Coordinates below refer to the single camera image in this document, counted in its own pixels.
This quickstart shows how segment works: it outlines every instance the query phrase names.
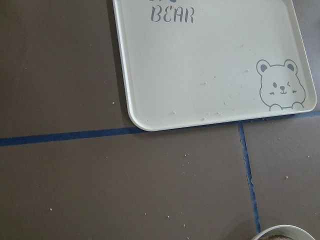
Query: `brown table surface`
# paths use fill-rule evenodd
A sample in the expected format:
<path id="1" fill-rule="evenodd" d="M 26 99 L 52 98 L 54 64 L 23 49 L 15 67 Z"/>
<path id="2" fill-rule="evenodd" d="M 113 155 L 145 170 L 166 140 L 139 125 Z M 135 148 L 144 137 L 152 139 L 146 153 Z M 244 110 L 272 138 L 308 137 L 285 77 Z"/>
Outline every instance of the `brown table surface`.
<path id="1" fill-rule="evenodd" d="M 293 0 L 320 96 L 320 1 Z M 143 132 L 111 0 L 0 1 L 1 240 L 320 239 L 320 104 Z"/>

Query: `tray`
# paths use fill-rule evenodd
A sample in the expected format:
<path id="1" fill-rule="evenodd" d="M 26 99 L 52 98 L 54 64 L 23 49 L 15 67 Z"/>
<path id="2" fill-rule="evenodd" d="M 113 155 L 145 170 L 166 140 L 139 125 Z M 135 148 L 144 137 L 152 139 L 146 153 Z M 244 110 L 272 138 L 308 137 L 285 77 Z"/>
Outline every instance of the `tray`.
<path id="1" fill-rule="evenodd" d="M 309 112 L 292 0 L 113 0 L 127 108 L 159 131 Z"/>

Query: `white cup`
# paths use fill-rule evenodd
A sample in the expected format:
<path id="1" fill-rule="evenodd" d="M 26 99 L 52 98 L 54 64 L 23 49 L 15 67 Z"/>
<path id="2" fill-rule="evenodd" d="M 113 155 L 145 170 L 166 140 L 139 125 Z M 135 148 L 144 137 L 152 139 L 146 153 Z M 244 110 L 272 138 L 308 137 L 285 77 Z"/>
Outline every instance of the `white cup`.
<path id="1" fill-rule="evenodd" d="M 309 233 L 305 230 L 291 225 L 278 225 L 270 227 L 258 235 L 256 235 L 252 240 L 259 240 L 260 238 L 266 236 L 282 235 L 293 240 L 315 240 Z"/>

